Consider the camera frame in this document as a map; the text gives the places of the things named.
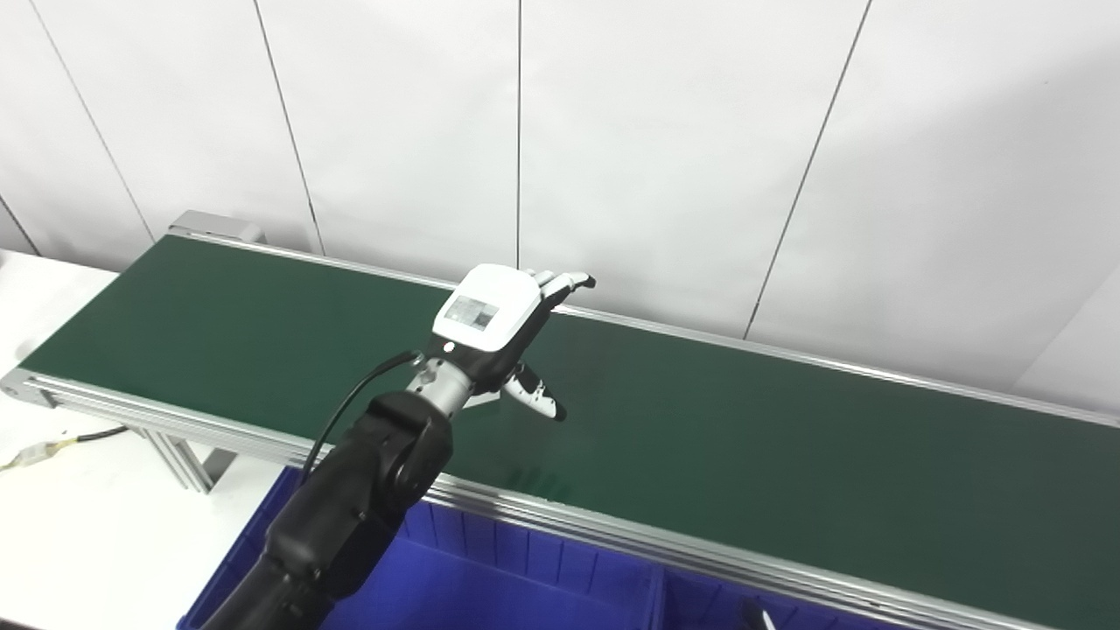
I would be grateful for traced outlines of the left robot hand, white-black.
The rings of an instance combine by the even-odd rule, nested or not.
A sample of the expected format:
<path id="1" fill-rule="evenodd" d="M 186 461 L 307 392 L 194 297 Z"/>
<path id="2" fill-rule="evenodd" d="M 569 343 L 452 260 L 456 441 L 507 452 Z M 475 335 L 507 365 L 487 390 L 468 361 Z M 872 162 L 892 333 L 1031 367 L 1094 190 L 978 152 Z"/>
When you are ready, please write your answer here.
<path id="1" fill-rule="evenodd" d="M 424 364 L 409 391 L 445 417 L 461 411 L 475 397 L 505 392 L 529 410 L 563 421 L 564 406 L 522 356 L 556 307 L 572 291 L 596 284 L 584 272 L 535 272 L 495 263 L 472 268 L 437 311 Z"/>

